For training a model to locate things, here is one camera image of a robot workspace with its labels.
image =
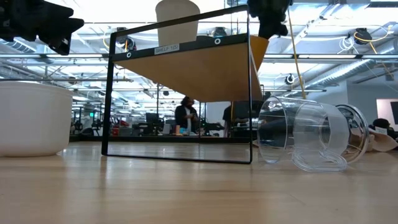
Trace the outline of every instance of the wooden table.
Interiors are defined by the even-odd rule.
[[[319,174],[287,158],[265,164],[257,152],[252,165],[234,165],[101,157],[100,147],[74,142],[57,156],[0,157],[1,223],[397,223],[396,153],[369,153],[345,173]],[[228,154],[228,146],[206,150]]]

